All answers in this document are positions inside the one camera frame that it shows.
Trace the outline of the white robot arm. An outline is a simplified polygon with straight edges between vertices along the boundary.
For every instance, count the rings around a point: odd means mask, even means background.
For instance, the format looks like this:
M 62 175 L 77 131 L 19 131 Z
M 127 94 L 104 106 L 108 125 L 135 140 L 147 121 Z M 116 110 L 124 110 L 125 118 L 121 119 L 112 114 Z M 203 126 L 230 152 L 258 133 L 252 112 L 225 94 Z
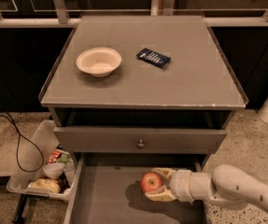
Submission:
M 232 210 L 250 203 L 268 213 L 268 185 L 228 164 L 217 166 L 212 173 L 153 168 L 142 176 L 140 186 L 154 202 L 204 201 Z

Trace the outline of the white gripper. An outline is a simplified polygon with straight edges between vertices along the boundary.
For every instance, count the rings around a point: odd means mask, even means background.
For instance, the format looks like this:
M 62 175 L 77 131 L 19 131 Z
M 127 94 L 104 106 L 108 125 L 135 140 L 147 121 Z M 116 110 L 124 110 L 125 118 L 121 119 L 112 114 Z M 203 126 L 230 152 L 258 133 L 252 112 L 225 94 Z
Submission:
M 164 180 L 170 181 L 169 188 L 166 185 L 146 192 L 145 195 L 153 202 L 172 202 L 178 199 L 181 202 L 192 203 L 193 198 L 190 193 L 190 170 L 174 170 L 171 168 L 156 167 L 152 172 L 160 175 Z

